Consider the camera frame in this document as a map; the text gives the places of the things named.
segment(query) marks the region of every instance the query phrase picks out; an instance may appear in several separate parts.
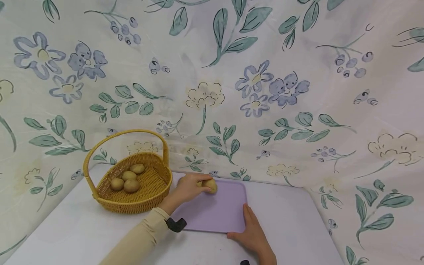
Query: wicker basket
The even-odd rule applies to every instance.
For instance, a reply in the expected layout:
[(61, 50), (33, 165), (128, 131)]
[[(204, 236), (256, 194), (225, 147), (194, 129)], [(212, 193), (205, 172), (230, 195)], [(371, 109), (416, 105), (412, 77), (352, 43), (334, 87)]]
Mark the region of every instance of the wicker basket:
[[(130, 155), (115, 164), (100, 180), (96, 188), (88, 172), (88, 163), (90, 162), (91, 156), (99, 146), (110, 139), (133, 132), (145, 132), (157, 136), (163, 143), (163, 159), (154, 153), (137, 153)], [(147, 130), (121, 131), (103, 139), (91, 149), (84, 160), (84, 176), (93, 192), (93, 198), (97, 200), (103, 208), (111, 212), (138, 214), (158, 206), (168, 195), (172, 183), (172, 173), (168, 167), (168, 155), (168, 146), (165, 140), (156, 132)], [(137, 174), (137, 181), (140, 183), (141, 188), (134, 193), (126, 193), (123, 190), (111, 190), (110, 181), (113, 178), (120, 178), (122, 173), (128, 171), (130, 166), (134, 164), (144, 164), (145, 167), (143, 173)]]

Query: hand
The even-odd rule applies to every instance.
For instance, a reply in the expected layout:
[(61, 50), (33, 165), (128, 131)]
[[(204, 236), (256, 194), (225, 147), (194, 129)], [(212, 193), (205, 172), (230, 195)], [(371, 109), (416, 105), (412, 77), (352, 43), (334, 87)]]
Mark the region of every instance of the hand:
[(246, 229), (243, 233), (230, 232), (227, 234), (227, 238), (235, 240), (255, 252), (259, 256), (260, 264), (277, 264), (275, 255), (252, 208), (244, 204), (243, 214)]
[(181, 204), (191, 201), (202, 192), (209, 192), (209, 187), (198, 187), (199, 181), (212, 179), (208, 174), (189, 173), (182, 177), (177, 187), (165, 197), (159, 208), (171, 215)]

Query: beige sleeve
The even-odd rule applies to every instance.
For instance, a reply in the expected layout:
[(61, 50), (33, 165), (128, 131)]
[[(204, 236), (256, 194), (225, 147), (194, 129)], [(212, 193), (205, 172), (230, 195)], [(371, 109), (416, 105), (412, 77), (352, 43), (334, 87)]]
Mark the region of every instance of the beige sleeve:
[(169, 215), (161, 208), (153, 208), (141, 223), (109, 252), (100, 265), (140, 265), (156, 244), (165, 236)]

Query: potato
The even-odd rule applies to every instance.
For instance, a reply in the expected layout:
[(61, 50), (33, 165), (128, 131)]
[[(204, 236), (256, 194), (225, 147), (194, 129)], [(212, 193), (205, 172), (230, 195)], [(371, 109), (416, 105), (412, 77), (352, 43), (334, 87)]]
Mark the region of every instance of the potato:
[(144, 171), (144, 165), (143, 164), (136, 164), (136, 165), (132, 165), (130, 167), (130, 170), (136, 174), (140, 174), (143, 173)]
[(136, 192), (140, 189), (140, 183), (136, 179), (129, 179), (124, 183), (124, 191), (128, 193)]
[(137, 178), (137, 175), (134, 173), (134, 172), (132, 172), (132, 171), (125, 171), (123, 174), (122, 174), (122, 179), (124, 180), (124, 181), (127, 181), (127, 180), (129, 180), (129, 179), (136, 179)]
[(120, 191), (124, 187), (124, 181), (122, 179), (112, 179), (110, 181), (110, 188), (114, 191)]
[(211, 194), (215, 194), (218, 191), (218, 186), (216, 185), (214, 179), (203, 180), (202, 186), (211, 188), (211, 191), (209, 192)]

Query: basket handle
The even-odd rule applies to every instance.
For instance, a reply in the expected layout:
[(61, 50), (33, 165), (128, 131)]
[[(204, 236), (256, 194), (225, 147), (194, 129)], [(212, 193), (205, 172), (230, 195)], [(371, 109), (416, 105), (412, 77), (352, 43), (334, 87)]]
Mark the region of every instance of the basket handle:
[(84, 176), (85, 176), (85, 179), (88, 182), (88, 185), (90, 186), (91, 191), (93, 192), (93, 197), (95, 199), (97, 199), (99, 197), (99, 195), (97, 194), (96, 186), (94, 185), (94, 183), (91, 180), (90, 175), (88, 173), (88, 163), (90, 162), (91, 156), (97, 150), (97, 148), (99, 148), (102, 144), (104, 144), (105, 142), (109, 141), (110, 139), (115, 138), (115, 137), (118, 137), (118, 136), (123, 135), (123, 134), (129, 134), (129, 133), (133, 133), (133, 132), (145, 132), (145, 133), (148, 133), (148, 134), (153, 134), (154, 136), (158, 137), (162, 141), (162, 144), (163, 144), (163, 156), (162, 156), (162, 160), (163, 160), (163, 162), (165, 163), (165, 165), (167, 167), (169, 166), (169, 150), (168, 150), (168, 144), (166, 143), (165, 139), (160, 134), (158, 134), (158, 133), (156, 133), (154, 131), (149, 131), (149, 130), (133, 129), (133, 130), (120, 131), (118, 133), (115, 133), (113, 135), (110, 135), (110, 136), (106, 137), (105, 139), (101, 140), (93, 148), (91, 148), (90, 152), (88, 152), (87, 156), (85, 157), (84, 163), (83, 163)]

